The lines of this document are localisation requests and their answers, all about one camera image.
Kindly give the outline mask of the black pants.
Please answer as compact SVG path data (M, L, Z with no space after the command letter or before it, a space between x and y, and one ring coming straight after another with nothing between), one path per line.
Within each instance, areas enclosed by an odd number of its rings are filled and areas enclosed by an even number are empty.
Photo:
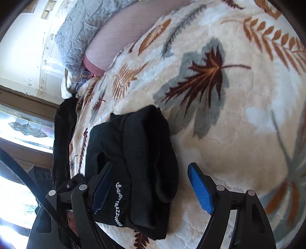
M153 240L167 235L170 205L178 188L178 164L167 120L149 105L111 114L94 126L85 157L85 181L111 163L106 197L94 198L95 221L134 229Z

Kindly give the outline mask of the stained glass window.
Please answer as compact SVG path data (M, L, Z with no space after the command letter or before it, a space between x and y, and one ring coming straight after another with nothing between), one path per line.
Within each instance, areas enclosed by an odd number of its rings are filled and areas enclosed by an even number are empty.
M1 105L1 138L34 150L53 153L54 122Z

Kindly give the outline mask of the black garment at bed edge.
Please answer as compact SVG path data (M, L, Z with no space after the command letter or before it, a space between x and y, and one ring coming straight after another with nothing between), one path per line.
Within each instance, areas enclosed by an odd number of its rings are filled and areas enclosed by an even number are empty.
M70 180L69 145L77 122L78 99L73 95L59 105L54 116L52 180L56 190L64 190Z

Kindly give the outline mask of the leaf pattern fleece blanket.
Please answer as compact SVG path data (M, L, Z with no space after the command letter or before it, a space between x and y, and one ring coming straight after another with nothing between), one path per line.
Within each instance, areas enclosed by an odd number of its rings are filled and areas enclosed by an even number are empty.
M305 220L305 47L271 1L193 1L163 15L78 94L70 174L85 172L89 134L111 114L153 104L167 119L179 167L164 240L195 248L209 221L187 176L202 172L259 196L277 248Z

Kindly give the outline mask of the pink quilted bedsheet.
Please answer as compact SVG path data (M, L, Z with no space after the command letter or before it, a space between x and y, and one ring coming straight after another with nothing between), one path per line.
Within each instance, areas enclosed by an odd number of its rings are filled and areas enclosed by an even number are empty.
M138 40L160 17L188 3L187 0L132 3L99 29L85 50L83 65L92 74L102 77L124 47Z

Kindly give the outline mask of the grey quilted blanket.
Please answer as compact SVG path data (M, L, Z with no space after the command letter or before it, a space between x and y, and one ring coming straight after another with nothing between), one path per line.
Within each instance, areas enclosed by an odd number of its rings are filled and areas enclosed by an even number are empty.
M59 28L55 43L65 67L62 91L72 94L80 82L83 56L99 29L136 1L77 1Z

